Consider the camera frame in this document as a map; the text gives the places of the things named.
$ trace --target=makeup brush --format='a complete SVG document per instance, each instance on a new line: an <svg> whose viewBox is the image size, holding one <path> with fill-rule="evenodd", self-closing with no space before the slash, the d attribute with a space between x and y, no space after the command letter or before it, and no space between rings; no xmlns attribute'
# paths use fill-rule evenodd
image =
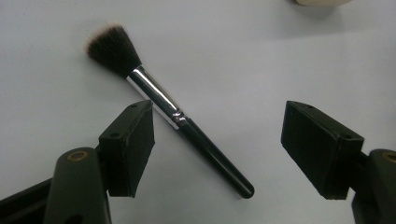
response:
<svg viewBox="0 0 396 224"><path fill-rule="evenodd" d="M143 67L122 26L110 26L88 45L88 55L130 82L212 164L243 198L254 188Z"/></svg>

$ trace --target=brush bristles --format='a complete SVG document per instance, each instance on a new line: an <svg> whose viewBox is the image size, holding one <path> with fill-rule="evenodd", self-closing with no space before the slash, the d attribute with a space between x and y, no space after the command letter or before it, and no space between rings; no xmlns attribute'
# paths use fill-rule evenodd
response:
<svg viewBox="0 0 396 224"><path fill-rule="evenodd" d="M122 26L111 26L94 38L87 48L90 58L123 78L141 65L129 36Z"/></svg>

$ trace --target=screw hole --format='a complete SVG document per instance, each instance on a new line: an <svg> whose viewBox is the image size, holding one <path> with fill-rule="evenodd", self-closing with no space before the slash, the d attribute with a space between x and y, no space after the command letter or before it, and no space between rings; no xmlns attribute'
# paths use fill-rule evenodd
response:
<svg viewBox="0 0 396 224"><path fill-rule="evenodd" d="M87 151L75 151L67 156L68 161L83 161L87 159Z"/></svg>
<svg viewBox="0 0 396 224"><path fill-rule="evenodd" d="M81 224L83 219L82 215L74 215L68 218L64 224Z"/></svg>
<svg viewBox="0 0 396 224"><path fill-rule="evenodd" d="M347 133L341 133L341 136L345 137L346 139L351 139L352 138L352 136L347 134Z"/></svg>
<svg viewBox="0 0 396 224"><path fill-rule="evenodd" d="M384 158L388 161L396 162L396 153L394 152L386 152L384 153Z"/></svg>

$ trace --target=brush handle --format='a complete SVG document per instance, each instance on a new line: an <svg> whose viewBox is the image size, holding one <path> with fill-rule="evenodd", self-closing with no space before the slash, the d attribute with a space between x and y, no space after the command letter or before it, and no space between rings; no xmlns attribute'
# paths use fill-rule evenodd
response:
<svg viewBox="0 0 396 224"><path fill-rule="evenodd" d="M178 131L222 174L234 189L238 191L241 197L248 199L253 196L253 185L222 154L192 119L186 119L186 122L179 126Z"/></svg>

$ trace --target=white table surface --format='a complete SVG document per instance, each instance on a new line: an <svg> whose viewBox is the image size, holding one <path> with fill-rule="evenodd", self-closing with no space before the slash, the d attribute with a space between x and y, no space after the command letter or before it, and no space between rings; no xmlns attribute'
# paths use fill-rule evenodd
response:
<svg viewBox="0 0 396 224"><path fill-rule="evenodd" d="M154 114L156 145L113 223L354 223L280 144L287 100L314 105L396 149L396 2L301 7L290 0L0 1L0 199L53 174L143 98L85 52L118 23L152 75L251 181L241 199Z"/></svg>

